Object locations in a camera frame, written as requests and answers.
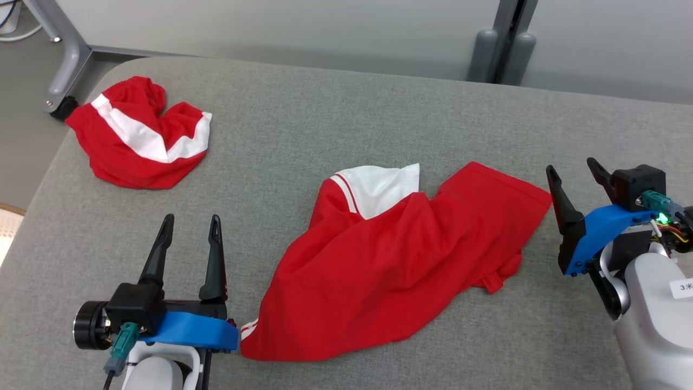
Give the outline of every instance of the robotic arm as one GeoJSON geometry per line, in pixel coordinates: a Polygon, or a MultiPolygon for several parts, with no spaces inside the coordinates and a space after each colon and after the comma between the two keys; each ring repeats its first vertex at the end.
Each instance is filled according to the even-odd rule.
{"type": "Polygon", "coordinates": [[[238,350],[238,329],[227,319],[219,216],[212,216],[209,227],[207,275],[199,300],[164,300],[164,264],[173,221],[173,214],[164,218],[136,284],[121,283],[109,301],[91,300],[77,313],[77,347],[110,348],[105,390],[124,371],[123,390],[207,390],[212,354],[238,350]],[[192,364],[170,359],[171,355],[192,364]]]}
{"type": "Polygon", "coordinates": [[[612,204],[586,216],[554,167],[546,169],[563,235],[561,271],[589,274],[615,321],[634,389],[693,389],[693,291],[686,292],[693,280],[671,258],[693,251],[693,209],[665,196],[666,176],[657,168],[609,174],[594,158],[587,165],[612,204]]]}

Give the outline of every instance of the red cloth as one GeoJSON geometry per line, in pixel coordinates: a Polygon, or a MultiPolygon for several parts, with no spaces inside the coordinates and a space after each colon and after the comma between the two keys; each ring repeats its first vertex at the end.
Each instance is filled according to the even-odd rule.
{"type": "Polygon", "coordinates": [[[279,262],[243,356],[315,361],[411,337],[471,286],[495,293],[546,214],[543,189],[472,162],[429,200],[371,219],[326,180],[308,231],[279,262]]]}
{"type": "Polygon", "coordinates": [[[164,89],[135,76],[75,109],[65,123],[75,130],[97,178],[122,187],[166,189],[204,157],[211,114],[178,103],[161,115],[165,106],[164,89]]]}

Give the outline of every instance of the white wall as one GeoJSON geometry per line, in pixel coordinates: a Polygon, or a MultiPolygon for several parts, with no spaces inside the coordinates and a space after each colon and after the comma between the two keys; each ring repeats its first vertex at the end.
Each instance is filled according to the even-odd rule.
{"type": "Polygon", "coordinates": [[[523,86],[693,103],[693,1],[539,0],[523,86]]]}
{"type": "Polygon", "coordinates": [[[58,0],[85,41],[142,51],[464,79],[498,0],[58,0]]]}

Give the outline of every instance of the gray floor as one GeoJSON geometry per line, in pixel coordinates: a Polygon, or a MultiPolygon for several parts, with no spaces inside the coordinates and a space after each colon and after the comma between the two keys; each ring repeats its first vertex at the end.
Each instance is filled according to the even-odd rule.
{"type": "MultiPolygon", "coordinates": [[[[22,34],[37,25],[22,9],[22,34]]],[[[62,43],[39,31],[19,42],[0,42],[0,202],[26,209],[69,131],[43,111],[48,86],[62,62],[62,43]]],[[[130,58],[94,55],[71,92],[80,103],[96,81],[130,58]]]]}

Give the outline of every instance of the green led light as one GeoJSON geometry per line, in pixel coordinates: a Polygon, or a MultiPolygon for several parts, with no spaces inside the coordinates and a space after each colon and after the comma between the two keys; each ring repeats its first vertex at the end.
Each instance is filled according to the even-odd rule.
{"type": "Polygon", "coordinates": [[[655,221],[657,221],[663,225],[667,225],[669,223],[669,218],[667,218],[667,216],[664,215],[663,213],[659,213],[659,218],[657,218],[655,221]]]}

